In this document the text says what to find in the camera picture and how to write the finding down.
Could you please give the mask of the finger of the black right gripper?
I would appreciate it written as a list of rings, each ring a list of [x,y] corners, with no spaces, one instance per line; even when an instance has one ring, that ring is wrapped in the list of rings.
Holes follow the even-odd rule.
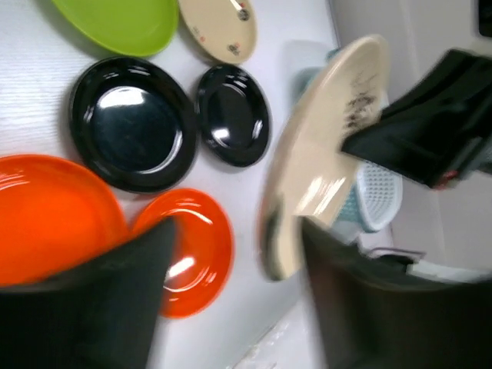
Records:
[[[491,58],[448,50],[341,150],[429,188],[465,179],[490,157]]]

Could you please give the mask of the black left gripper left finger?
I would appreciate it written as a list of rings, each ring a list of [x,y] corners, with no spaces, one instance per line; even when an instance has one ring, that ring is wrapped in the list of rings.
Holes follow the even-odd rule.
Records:
[[[3,368],[144,368],[174,252],[165,218],[34,284],[1,289]]]

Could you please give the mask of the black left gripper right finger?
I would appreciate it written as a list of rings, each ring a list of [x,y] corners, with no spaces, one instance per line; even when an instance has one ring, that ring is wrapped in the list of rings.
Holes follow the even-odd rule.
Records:
[[[489,368],[491,279],[432,281],[300,220],[329,368]]]

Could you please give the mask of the cream plate with black brushstroke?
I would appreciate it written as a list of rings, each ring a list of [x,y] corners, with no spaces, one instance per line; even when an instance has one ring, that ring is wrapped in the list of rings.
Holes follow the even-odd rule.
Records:
[[[329,228],[357,177],[360,160],[341,153],[345,138],[377,123],[390,56],[381,35],[340,49],[307,83],[278,139],[258,214],[261,263],[272,281],[304,264],[300,219]]]

